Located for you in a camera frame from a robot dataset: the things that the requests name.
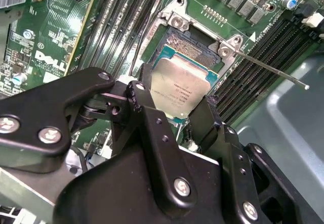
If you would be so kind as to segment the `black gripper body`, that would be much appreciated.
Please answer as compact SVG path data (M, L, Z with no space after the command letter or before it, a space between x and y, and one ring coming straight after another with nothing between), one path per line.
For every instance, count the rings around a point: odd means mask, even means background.
M198 202L180 218L155 202L143 150L132 147L71 181L59 195L53 223L241 223L242 213L225 195L220 165L183 149Z

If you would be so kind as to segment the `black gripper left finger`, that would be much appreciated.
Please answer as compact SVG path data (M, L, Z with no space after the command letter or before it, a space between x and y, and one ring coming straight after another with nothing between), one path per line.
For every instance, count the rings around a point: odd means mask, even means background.
M1 100L1 166L54 172L63 165L72 133L104 118L113 130L108 164L141 151L158 207L191 210L197 190L166 115L155 107L151 84L147 65L127 85L90 67Z

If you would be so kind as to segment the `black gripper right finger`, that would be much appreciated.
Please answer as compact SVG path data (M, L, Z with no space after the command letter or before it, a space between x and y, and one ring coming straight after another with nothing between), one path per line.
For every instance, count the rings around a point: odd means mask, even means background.
M189 120L201 153L220 164L226 223L304 222L300 194L260 146L240 143L222 122L213 97L204 96Z

